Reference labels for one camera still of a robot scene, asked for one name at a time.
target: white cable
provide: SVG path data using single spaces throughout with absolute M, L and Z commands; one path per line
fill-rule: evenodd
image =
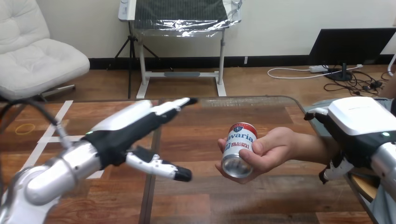
M 388 74 L 390 76 L 393 76 L 393 73 L 390 71 L 390 69 L 392 68 L 392 65 L 395 62 L 395 60 L 396 60 L 396 54 L 393 56 L 392 60 L 390 61 L 389 65 L 388 65 Z
M 358 66 L 356 66 L 356 67 L 354 67 L 354 68 L 350 68 L 350 69 L 346 69 L 346 70 L 354 70 L 354 69 L 361 68 L 361 67 L 362 67 L 362 65 L 358 65 Z M 269 72 L 270 72 L 270 71 L 273 71 L 273 70 L 309 71 L 309 69 L 274 68 L 274 69 L 268 70 L 267 74 L 268 74 L 269 76 L 271 76 L 271 77 L 273 77 L 273 78 L 280 78 L 280 79 L 305 79 L 305 78 L 316 78 L 316 77 L 320 77 L 320 76 L 325 76 L 325 75 L 330 75 L 330 74 L 335 74 L 335 73 L 341 72 L 341 70 L 339 70 L 339 71 L 335 71 L 335 72 L 329 72 L 329 73 L 325 73 L 325 74 L 320 74 L 320 75 L 316 75 L 316 76 L 307 76 L 307 77 L 276 77 L 276 76 L 272 76 L 272 75 L 269 74 Z

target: white wall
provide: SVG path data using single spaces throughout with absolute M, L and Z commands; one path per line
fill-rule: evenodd
M 117 18 L 119 0 L 37 2 L 51 38 L 89 58 L 114 57 L 126 40 L 127 24 Z M 307 55 L 321 28 L 391 27 L 396 0 L 245 0 L 241 9 L 242 22 L 226 33 L 226 56 Z M 219 55 L 219 36 L 148 37 L 145 44 L 160 57 Z M 382 53 L 395 52 L 396 36 Z

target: tripod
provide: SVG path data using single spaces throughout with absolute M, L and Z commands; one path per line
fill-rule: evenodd
M 113 64 L 115 64 L 115 62 L 116 62 L 118 56 L 120 55 L 120 53 L 122 52 L 122 50 L 125 48 L 125 46 L 128 44 L 128 42 L 130 42 L 130 45 L 129 45 L 129 60 L 128 60 L 128 66 L 129 66 L 129 68 L 128 68 L 128 76 L 129 76 L 129 78 L 128 78 L 128 99 L 130 99 L 130 98 L 131 98 L 132 60 L 133 60 L 134 62 L 136 62 L 136 54 L 135 54 L 134 42 L 135 42 L 135 41 L 138 42 L 139 40 L 132 34 L 131 22 L 130 22 L 130 21 L 128 21 L 128 28 L 129 28 L 129 35 L 128 35 L 128 38 L 127 38 L 127 40 L 125 41 L 124 45 L 122 45 L 122 47 L 121 47 L 121 49 L 118 51 L 118 53 L 115 55 Z M 152 55 L 156 58 L 156 60 L 157 60 L 158 62 L 160 62 L 160 63 L 163 64 L 163 61 L 161 61 L 161 58 L 158 57 L 152 50 L 150 50 L 148 47 L 146 47 L 146 45 L 143 45 L 143 47 L 144 47 L 148 52 L 150 52 L 150 54 L 152 54 Z M 108 65 L 108 67 L 107 67 L 107 70 L 110 70 L 111 68 L 112 68 L 112 64 L 110 63 L 110 64 Z

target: silver robotic arm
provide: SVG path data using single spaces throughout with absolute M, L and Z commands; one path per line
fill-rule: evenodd
M 131 145 L 196 101 L 182 98 L 155 107 L 148 100 L 140 101 L 101 121 L 74 145 L 63 142 L 65 150 L 60 155 L 14 176 L 3 196 L 0 224 L 42 224 L 61 195 L 109 165 L 126 162 L 148 174 L 190 181 L 190 170 L 163 161 L 142 147 L 131 149 Z
M 340 154 L 319 174 L 323 184 L 353 167 L 368 168 L 396 201 L 396 117 L 372 98 L 351 97 L 305 115 L 306 120 L 314 118 L 341 147 Z

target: human arm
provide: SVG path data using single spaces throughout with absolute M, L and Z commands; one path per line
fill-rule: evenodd
M 225 144 L 225 139 L 218 140 L 222 152 Z M 253 151 L 243 149 L 239 152 L 240 157 L 252 165 L 254 169 L 253 173 L 246 178 L 239 179 L 228 176 L 222 170 L 220 162 L 217 162 L 215 166 L 224 177 L 244 184 L 288 160 L 328 164 L 330 159 L 339 151 L 339 148 L 331 138 L 296 133 L 289 128 L 278 127 L 253 142 Z

